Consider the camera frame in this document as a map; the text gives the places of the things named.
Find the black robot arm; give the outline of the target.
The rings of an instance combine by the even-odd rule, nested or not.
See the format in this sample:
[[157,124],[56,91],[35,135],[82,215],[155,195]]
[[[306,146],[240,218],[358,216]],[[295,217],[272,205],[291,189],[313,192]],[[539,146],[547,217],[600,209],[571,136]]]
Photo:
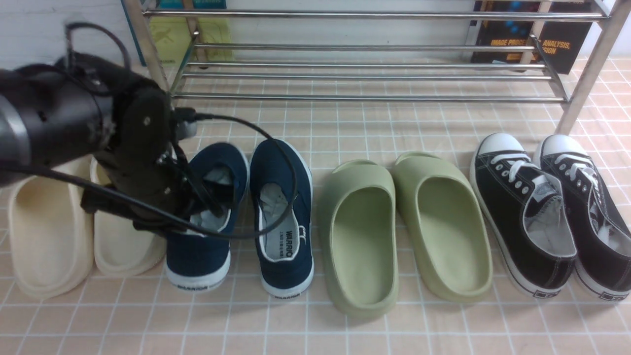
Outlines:
[[181,110],[130,67],[70,59],[1,71],[1,185],[60,180],[82,189],[86,213],[160,233],[191,227],[194,194],[171,157]]

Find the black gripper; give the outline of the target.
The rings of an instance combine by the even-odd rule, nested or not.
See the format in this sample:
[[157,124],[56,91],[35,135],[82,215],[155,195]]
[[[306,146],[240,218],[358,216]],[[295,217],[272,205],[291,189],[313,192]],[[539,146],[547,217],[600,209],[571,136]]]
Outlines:
[[191,205],[191,189],[172,163],[160,162],[172,156],[168,95],[153,80],[134,74],[113,99],[113,121],[114,135],[94,154],[110,180],[108,188],[183,217]]

